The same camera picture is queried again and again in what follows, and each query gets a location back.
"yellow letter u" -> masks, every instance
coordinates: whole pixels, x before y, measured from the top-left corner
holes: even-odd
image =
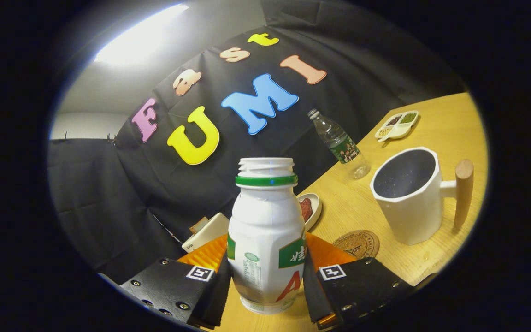
[[[174,147],[179,157],[183,159],[187,164],[197,165],[208,159],[210,155],[217,149],[220,135],[217,127],[214,126],[212,121],[204,114],[204,107],[196,108],[189,116],[188,122],[196,122],[200,129],[206,135],[206,142],[201,147],[194,147],[192,142],[184,134],[185,127],[177,127],[169,138],[167,139],[167,145]]]

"mug handle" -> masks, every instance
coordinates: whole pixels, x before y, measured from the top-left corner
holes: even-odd
[[[466,220],[472,198],[472,183],[474,182],[474,166],[468,159],[460,160],[455,169],[456,181],[442,181],[440,188],[445,197],[456,198],[456,213],[454,228],[460,229]]]

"green bottle ring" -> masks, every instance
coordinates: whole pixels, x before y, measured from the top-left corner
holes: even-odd
[[[276,177],[276,178],[248,178],[248,177],[236,177],[235,178],[236,184],[255,185],[259,187],[294,184],[298,182],[299,182],[299,177],[297,175],[293,175],[289,177]]]

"white divided dish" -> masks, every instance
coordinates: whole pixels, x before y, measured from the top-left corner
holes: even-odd
[[[315,193],[308,193],[308,194],[300,195],[297,198],[299,202],[302,202],[304,198],[310,198],[310,207],[313,210],[313,214],[310,216],[310,218],[308,218],[306,223],[304,223],[304,230],[308,231],[313,227],[314,223],[316,223],[317,220],[319,219],[319,216],[321,215],[321,211],[323,210],[323,204],[321,200],[319,199],[319,196]]]
[[[415,114],[415,117],[413,118],[413,121],[406,122],[405,124],[401,124],[401,121],[403,121],[405,116],[407,114],[409,114],[409,113]],[[396,124],[391,124],[391,125],[388,124],[392,119],[394,119],[394,118],[396,118],[398,116],[400,116],[400,118],[396,122]],[[385,139],[386,138],[402,138],[402,137],[407,135],[407,133],[411,130],[411,126],[413,126],[415,124],[415,122],[417,122],[418,119],[419,119],[419,112],[417,112],[417,111],[407,111],[407,112],[402,112],[402,113],[395,114],[395,115],[391,116],[388,120],[386,120],[386,122],[376,132],[374,137],[379,138],[379,139],[382,139],[382,138],[385,138]],[[388,129],[388,130],[390,130],[390,132],[388,132],[384,136],[381,136],[380,132],[382,130],[384,130],[384,129]]]

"small white bowl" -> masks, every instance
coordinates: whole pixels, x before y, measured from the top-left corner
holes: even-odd
[[[308,231],[313,227],[314,223],[316,223],[317,220],[319,219],[319,216],[321,215],[321,211],[323,210],[323,203],[319,199],[319,196],[315,193],[308,193],[308,194],[300,195],[297,198],[299,202],[302,202],[304,198],[310,198],[310,207],[313,210],[313,214],[310,216],[310,218],[308,218],[306,223],[304,223],[304,230]]]

